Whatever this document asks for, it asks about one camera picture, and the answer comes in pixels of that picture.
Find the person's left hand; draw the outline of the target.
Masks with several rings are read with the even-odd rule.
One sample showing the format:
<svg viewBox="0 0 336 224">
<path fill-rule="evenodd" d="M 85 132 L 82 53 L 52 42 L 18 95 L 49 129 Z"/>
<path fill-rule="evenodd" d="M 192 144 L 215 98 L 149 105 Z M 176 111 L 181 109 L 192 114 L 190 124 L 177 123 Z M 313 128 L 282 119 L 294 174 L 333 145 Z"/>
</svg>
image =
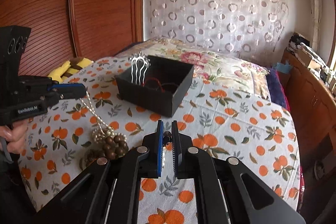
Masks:
<svg viewBox="0 0 336 224">
<path fill-rule="evenodd" d="M 1 126 L 0 135 L 6 140 L 5 143 L 9 153 L 22 153 L 25 148 L 27 130 L 28 120 L 13 123 L 12 129 Z"/>
</svg>

